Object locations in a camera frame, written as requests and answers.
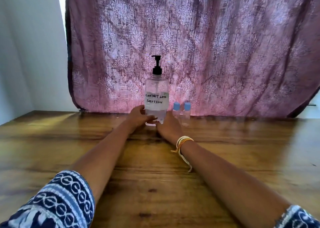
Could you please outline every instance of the bracelet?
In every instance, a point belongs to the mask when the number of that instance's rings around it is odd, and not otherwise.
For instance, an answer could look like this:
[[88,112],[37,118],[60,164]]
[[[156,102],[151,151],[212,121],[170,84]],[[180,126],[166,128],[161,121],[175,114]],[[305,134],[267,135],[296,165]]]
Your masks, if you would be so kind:
[[190,165],[190,163],[186,160],[186,158],[180,152],[182,144],[185,143],[187,140],[193,141],[193,139],[191,139],[189,136],[180,137],[178,139],[178,141],[177,141],[177,144],[176,144],[177,149],[175,151],[171,150],[171,152],[178,153],[179,156],[181,156],[181,158],[184,160],[184,162],[190,167],[190,170],[188,172],[191,172],[192,171],[192,166]]

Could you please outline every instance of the clear plastic bottle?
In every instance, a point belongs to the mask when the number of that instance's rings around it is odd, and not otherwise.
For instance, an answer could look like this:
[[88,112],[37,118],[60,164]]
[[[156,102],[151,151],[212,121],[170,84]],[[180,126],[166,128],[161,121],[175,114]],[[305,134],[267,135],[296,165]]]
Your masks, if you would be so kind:
[[162,78],[162,69],[159,66],[161,56],[154,55],[156,66],[152,71],[152,77],[146,79],[146,89],[144,96],[144,106],[146,115],[158,117],[157,121],[163,123],[167,109],[169,107],[169,82],[168,79]]
[[178,119],[180,117],[180,103],[174,102],[172,115]]
[[189,126],[190,125],[190,110],[191,110],[191,103],[186,102],[184,103],[184,110],[182,112],[182,125]]

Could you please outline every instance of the forearm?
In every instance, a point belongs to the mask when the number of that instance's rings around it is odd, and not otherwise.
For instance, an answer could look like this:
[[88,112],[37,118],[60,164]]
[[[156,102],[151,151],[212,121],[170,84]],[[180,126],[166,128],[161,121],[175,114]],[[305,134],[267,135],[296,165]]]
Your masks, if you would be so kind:
[[96,203],[109,181],[130,132],[130,125],[123,122],[70,167],[88,182]]
[[181,153],[226,207],[248,228],[272,228],[290,203],[231,163],[186,141]]

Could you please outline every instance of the blue bottle cap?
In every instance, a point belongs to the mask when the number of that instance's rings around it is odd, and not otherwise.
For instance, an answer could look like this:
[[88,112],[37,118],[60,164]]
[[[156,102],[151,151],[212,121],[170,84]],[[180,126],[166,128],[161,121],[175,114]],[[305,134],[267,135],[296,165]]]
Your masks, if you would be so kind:
[[174,102],[173,109],[176,110],[176,111],[180,110],[180,103]]
[[184,103],[184,110],[190,111],[190,109],[191,109],[191,103],[185,102],[185,103]]

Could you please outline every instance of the white wall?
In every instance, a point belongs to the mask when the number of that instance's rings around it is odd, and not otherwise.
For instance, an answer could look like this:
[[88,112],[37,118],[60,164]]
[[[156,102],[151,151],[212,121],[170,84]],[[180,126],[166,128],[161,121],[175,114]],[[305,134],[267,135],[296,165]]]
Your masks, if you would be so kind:
[[77,111],[68,91],[59,0],[3,1],[34,109]]
[[3,0],[0,0],[0,125],[33,109]]

